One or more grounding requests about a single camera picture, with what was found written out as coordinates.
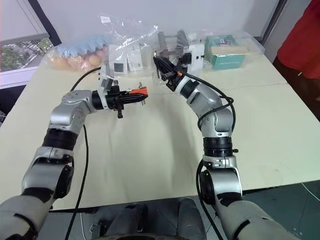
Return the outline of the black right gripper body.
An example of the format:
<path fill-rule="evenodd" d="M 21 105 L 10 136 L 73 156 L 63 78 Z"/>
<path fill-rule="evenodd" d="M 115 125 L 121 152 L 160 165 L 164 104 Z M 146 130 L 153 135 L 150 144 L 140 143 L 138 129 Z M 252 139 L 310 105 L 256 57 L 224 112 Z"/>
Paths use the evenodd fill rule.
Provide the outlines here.
<path fill-rule="evenodd" d="M 174 92 L 178 87 L 179 83 L 183 79 L 183 73 L 181 71 L 177 72 L 168 72 L 164 74 L 165 79 L 167 80 L 166 86 Z"/>

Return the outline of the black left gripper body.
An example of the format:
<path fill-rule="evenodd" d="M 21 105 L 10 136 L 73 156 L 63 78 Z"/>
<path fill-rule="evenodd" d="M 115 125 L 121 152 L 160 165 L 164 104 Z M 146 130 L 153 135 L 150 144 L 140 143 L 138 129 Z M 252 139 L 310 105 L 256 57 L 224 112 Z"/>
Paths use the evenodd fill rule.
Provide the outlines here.
<path fill-rule="evenodd" d="M 117 118 L 122 119 L 124 104 L 122 101 L 123 95 L 120 95 L 120 87 L 117 80 L 113 80 L 110 89 L 107 91 L 106 102 L 110 110 L 117 112 Z"/>

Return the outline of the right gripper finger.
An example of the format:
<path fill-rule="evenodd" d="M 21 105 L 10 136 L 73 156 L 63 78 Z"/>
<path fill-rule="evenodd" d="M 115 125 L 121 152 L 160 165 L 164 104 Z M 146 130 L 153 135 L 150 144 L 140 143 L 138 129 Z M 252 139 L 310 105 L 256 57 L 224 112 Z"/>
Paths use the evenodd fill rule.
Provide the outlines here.
<path fill-rule="evenodd" d="M 172 73 L 173 75 L 177 74 L 177 67 L 165 57 L 159 58 L 159 71 L 162 75 Z"/>
<path fill-rule="evenodd" d="M 163 56 L 154 56 L 153 61 L 156 67 L 156 73 L 158 77 L 171 76 L 171 62 L 168 58 Z"/>

